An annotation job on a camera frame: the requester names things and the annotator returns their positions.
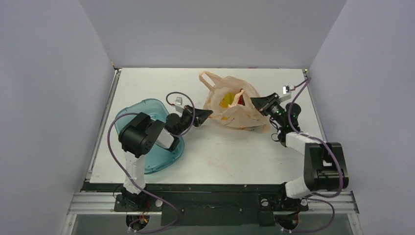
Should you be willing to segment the orange plastic bag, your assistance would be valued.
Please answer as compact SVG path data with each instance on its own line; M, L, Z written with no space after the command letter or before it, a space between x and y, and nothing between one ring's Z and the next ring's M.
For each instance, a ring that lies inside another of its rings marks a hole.
M270 129L268 119L251 102L251 98L259 97L259 93L250 83L233 76L222 78L209 71L201 72L199 80L209 90L203 108L213 110L210 119L225 127L238 130L266 132ZM228 108L222 108L219 103L227 93L235 94L234 101ZM245 106L237 104L241 95Z

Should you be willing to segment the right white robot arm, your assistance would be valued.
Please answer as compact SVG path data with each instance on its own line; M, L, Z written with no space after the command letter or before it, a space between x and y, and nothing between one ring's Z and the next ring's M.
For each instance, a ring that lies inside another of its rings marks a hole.
M301 107L290 102L282 107L283 97L273 93L265 97L251 98L254 107L277 124L278 142L304 157L303 175L284 183L284 191L276 195L277 205L288 209L296 199L333 192L326 198L338 196L348 186L348 173L343 148L338 142L325 142L300 130L298 117Z

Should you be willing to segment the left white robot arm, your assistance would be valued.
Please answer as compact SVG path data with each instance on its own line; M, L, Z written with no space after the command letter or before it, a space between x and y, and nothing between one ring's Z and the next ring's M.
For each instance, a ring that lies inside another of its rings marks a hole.
M140 112L118 130L118 141L124 151L126 180L121 191L127 205L135 211L144 208L147 193L146 160L155 160L154 171L173 164L184 151L182 135L190 126L199 127L212 115L212 110L194 109L189 105L181 108L182 114L171 113L165 120L153 119Z

